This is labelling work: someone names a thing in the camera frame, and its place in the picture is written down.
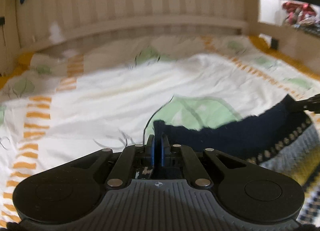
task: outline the green leaf print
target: green leaf print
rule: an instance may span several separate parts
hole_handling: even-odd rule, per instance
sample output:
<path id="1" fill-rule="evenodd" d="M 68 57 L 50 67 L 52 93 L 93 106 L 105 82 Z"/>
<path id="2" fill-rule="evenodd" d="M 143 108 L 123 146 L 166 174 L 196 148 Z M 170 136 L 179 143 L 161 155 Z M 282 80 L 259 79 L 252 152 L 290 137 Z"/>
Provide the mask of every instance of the green leaf print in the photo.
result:
<path id="1" fill-rule="evenodd" d="M 51 69 L 47 65 L 38 65 L 36 67 L 36 70 L 39 75 L 42 75 L 42 74 L 50 75 L 51 74 Z"/>
<path id="2" fill-rule="evenodd" d="M 302 78 L 285 78 L 284 81 L 294 84 L 306 90 L 310 90 L 313 87 L 313 84 L 311 82 Z"/>
<path id="3" fill-rule="evenodd" d="M 265 56 L 260 56 L 258 58 L 256 58 L 255 63 L 261 67 L 264 67 L 265 69 L 270 69 L 271 67 L 273 67 L 275 65 L 275 62 L 268 59 Z"/>
<path id="4" fill-rule="evenodd" d="M 227 44 L 227 48 L 230 50 L 233 50 L 235 54 L 240 54 L 245 52 L 244 45 L 237 41 L 229 41 Z"/>
<path id="5" fill-rule="evenodd" d="M 13 93 L 17 97 L 21 97 L 23 94 L 31 94 L 34 90 L 35 86 L 28 79 L 21 79 L 20 81 L 16 82 L 12 89 Z"/>
<path id="6" fill-rule="evenodd" d="M 5 105 L 0 105 L 0 126 L 4 123 L 4 112 L 6 108 L 7 107 Z"/>
<path id="7" fill-rule="evenodd" d="M 165 55 L 160 54 L 155 48 L 152 46 L 148 46 L 143 49 L 139 55 L 135 58 L 135 65 L 140 65 L 144 63 L 148 63 L 148 65 L 156 63 L 158 61 L 170 61 L 171 59 Z"/>
<path id="8" fill-rule="evenodd" d="M 146 126 L 145 140 L 154 134 L 153 122 L 163 120 L 173 126 L 184 126 L 200 130 L 203 127 L 218 128 L 231 121 L 241 120 L 241 116 L 221 99 L 173 97 L 161 107 Z"/>

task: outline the silver screw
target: silver screw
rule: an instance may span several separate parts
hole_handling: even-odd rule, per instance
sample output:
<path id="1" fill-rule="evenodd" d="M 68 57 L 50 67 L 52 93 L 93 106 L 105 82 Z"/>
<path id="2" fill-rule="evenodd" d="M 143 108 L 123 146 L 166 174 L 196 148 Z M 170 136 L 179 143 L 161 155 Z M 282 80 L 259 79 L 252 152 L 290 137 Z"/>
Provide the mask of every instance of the silver screw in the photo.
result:
<path id="1" fill-rule="evenodd" d="M 199 178 L 196 180 L 196 184 L 200 187 L 207 187 L 211 184 L 211 181 L 206 178 Z"/>
<path id="2" fill-rule="evenodd" d="M 110 187 L 119 187 L 123 184 L 123 181 L 118 178 L 112 178 L 112 179 L 108 180 L 107 184 Z"/>

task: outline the orange fabric edge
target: orange fabric edge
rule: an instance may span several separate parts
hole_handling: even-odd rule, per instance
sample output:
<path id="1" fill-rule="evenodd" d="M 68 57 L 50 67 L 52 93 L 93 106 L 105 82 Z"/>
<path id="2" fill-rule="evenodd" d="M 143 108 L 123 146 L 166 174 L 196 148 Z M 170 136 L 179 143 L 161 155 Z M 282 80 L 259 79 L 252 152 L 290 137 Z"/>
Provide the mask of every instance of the orange fabric edge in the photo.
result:
<path id="1" fill-rule="evenodd" d="M 259 49 L 263 53 L 267 55 L 271 55 L 278 60 L 282 60 L 287 64 L 291 65 L 292 67 L 296 68 L 298 71 L 305 74 L 306 76 L 309 76 L 310 78 L 320 81 L 319 74 L 313 72 L 307 66 L 303 65 L 300 61 L 297 61 L 291 58 L 290 56 L 285 55 L 277 50 L 273 50 L 269 48 L 268 44 L 265 42 L 264 39 L 259 38 L 258 36 L 249 36 L 249 40 L 257 49 Z"/>
<path id="2" fill-rule="evenodd" d="M 7 81 L 13 77 L 20 76 L 30 68 L 30 62 L 34 53 L 24 53 L 18 57 L 18 66 L 9 76 L 0 77 L 0 89 L 4 87 Z"/>

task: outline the navy blue fabric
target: navy blue fabric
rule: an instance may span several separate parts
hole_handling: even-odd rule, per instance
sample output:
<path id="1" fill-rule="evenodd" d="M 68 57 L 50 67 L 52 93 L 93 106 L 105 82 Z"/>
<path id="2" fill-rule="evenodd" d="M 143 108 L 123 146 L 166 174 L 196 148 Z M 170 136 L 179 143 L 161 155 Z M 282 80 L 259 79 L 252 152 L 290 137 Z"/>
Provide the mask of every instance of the navy blue fabric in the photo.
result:
<path id="1" fill-rule="evenodd" d="M 292 102 L 294 100 L 287 95 L 280 103 L 259 116 L 249 116 L 217 129 L 190 130 L 183 126 L 166 125 L 164 121 L 155 121 L 154 129 L 157 134 L 166 134 L 170 144 L 188 145 L 196 152 L 211 147 L 248 159 L 274 147 L 278 140 L 288 137 L 305 121 L 308 116 L 304 112 L 287 111 L 287 105 Z"/>

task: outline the bed sheet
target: bed sheet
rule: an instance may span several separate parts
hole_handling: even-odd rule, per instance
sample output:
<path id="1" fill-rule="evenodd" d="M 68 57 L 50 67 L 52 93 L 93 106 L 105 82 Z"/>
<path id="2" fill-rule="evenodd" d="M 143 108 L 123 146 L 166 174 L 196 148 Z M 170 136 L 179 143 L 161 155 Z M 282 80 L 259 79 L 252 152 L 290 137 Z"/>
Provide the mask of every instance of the bed sheet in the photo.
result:
<path id="1" fill-rule="evenodd" d="M 0 225 L 19 221 L 12 192 L 30 175 L 144 143 L 156 119 L 216 128 L 259 115 L 287 93 L 308 98 L 320 83 L 247 37 L 142 37 L 68 59 L 34 54 L 0 91 Z"/>

